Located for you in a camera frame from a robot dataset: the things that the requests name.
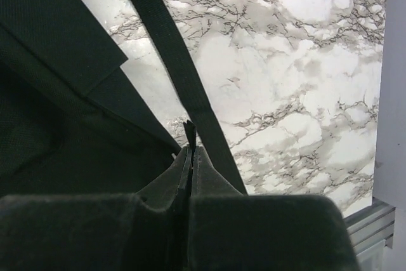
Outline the black student backpack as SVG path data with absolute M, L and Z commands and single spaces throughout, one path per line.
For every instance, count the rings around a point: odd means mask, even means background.
M 133 193 L 181 148 L 81 0 L 1 0 L 1 195 Z

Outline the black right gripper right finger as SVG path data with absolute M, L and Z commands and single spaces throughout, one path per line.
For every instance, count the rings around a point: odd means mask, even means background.
M 192 270 L 358 270 L 340 210 L 322 195 L 244 195 L 199 147 L 193 157 Z

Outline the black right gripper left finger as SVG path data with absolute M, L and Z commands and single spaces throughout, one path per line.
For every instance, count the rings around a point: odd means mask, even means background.
M 182 270 L 192 151 L 138 193 L 8 195 L 2 270 Z

